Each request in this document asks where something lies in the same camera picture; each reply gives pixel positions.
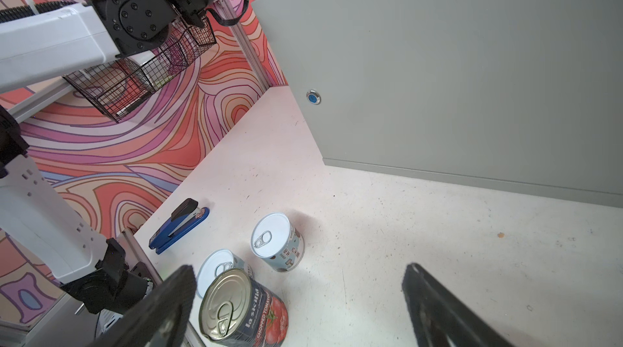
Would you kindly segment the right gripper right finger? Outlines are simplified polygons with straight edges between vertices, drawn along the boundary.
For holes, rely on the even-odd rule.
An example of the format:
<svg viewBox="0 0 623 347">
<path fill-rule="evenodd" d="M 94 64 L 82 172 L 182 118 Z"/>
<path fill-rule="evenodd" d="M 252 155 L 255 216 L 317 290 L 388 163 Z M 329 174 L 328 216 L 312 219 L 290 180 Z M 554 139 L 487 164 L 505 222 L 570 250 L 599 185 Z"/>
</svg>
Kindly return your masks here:
<svg viewBox="0 0 623 347">
<path fill-rule="evenodd" d="M 419 346 L 512 346 L 420 264 L 407 265 L 402 292 Z"/>
</svg>

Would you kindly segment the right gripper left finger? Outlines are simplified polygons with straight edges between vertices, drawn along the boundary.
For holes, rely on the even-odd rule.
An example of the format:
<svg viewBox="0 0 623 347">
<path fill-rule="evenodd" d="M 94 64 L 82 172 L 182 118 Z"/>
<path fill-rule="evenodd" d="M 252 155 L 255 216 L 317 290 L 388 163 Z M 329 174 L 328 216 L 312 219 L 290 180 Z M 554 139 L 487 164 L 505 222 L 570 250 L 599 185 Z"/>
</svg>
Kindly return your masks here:
<svg viewBox="0 0 623 347">
<path fill-rule="evenodd" d="M 180 346 L 195 294 L 193 267 L 183 265 L 90 345 Z"/>
</svg>

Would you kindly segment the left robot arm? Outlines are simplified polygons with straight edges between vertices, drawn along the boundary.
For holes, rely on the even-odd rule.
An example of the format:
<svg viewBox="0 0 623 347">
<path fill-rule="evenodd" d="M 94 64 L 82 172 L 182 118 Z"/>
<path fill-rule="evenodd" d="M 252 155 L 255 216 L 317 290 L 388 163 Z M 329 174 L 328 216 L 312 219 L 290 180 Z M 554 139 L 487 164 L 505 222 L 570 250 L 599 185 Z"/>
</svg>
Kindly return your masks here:
<svg viewBox="0 0 623 347">
<path fill-rule="evenodd" d="M 102 93 L 1 112 L 1 318 L 29 326 L 106 270 L 282 71 L 249 0 L 1 0 L 1 91 L 76 75 Z"/>
</svg>

